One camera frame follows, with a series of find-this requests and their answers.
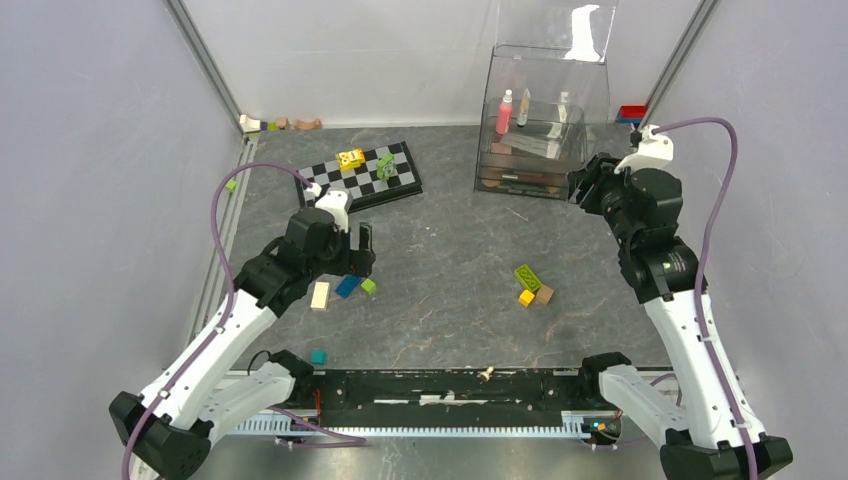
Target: gray floor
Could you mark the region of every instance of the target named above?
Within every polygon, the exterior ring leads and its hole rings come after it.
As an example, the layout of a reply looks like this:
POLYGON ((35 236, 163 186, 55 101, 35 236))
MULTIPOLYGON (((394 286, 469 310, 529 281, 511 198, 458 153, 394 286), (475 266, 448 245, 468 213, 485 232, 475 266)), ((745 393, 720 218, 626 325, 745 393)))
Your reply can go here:
MULTIPOLYGON (((573 366, 619 350, 667 366, 659 335, 618 272, 603 219, 565 202, 473 191, 478 127, 263 133, 255 161, 305 167, 342 150, 406 140, 424 193, 351 216, 373 225, 373 297, 361 289, 314 312, 288 310, 236 363, 260 349, 329 354, 330 368, 573 366), (513 270, 530 267, 556 290, 547 306, 518 303, 513 270)), ((617 130, 616 153, 627 130, 617 130)), ((293 180, 251 173, 231 262, 235 268, 285 231, 297 210, 293 180)), ((328 278, 333 288, 337 278, 328 278)))

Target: chess board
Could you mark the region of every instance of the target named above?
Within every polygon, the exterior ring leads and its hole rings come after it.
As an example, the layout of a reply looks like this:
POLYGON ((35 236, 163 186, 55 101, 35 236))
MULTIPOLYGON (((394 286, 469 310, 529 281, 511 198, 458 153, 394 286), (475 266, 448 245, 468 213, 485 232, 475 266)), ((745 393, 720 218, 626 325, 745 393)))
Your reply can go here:
MULTIPOLYGON (((317 183, 326 192, 328 187, 344 188, 350 192, 353 199, 350 212, 391 202, 399 198, 421 193, 421 177, 409 153, 406 142, 395 143, 373 150, 363 150, 365 161, 362 165, 346 171, 341 171, 335 158, 298 170, 310 182, 317 183), (388 155, 395 156, 395 171, 397 175, 384 182, 377 178, 377 161, 388 155)), ((303 184, 295 180, 297 197, 300 206, 315 205, 316 198, 303 190, 303 184)))

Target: small bottle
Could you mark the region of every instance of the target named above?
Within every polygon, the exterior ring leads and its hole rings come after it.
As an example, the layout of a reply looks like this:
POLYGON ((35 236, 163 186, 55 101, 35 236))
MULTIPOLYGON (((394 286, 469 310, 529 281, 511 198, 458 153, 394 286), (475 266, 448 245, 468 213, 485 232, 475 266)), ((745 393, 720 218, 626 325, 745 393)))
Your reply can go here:
POLYGON ((495 131, 503 135, 509 129, 509 117, 512 116, 512 90, 507 90, 498 109, 498 121, 495 122, 495 131))

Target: green toy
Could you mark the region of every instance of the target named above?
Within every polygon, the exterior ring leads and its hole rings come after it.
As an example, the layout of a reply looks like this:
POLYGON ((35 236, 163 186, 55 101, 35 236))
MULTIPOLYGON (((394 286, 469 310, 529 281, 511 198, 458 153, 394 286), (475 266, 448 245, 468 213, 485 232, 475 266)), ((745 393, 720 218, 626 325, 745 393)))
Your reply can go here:
POLYGON ((542 288, 542 281, 539 280, 539 277, 527 265, 522 265, 515 269, 515 278, 518 279, 518 283, 522 287, 533 293, 536 293, 537 290, 542 288))
POLYGON ((362 287, 363 290, 368 292, 368 295, 371 295, 372 293, 374 293, 377 290, 377 284, 374 283, 374 281, 371 280, 370 278, 366 278, 365 280, 363 280, 362 283, 360 284, 360 286, 362 287))
POLYGON ((395 171, 395 156, 391 153, 377 161, 377 178, 388 182, 389 178, 397 175, 395 171))

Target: red bottle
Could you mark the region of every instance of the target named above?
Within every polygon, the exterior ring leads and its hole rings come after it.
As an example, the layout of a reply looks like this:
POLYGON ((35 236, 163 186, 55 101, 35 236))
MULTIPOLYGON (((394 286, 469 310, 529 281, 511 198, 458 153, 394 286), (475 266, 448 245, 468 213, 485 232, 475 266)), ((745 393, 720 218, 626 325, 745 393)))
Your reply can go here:
POLYGON ((512 116, 512 90, 507 90, 501 107, 498 109, 498 120, 495 122, 495 131, 503 135, 509 130, 509 117, 512 116))

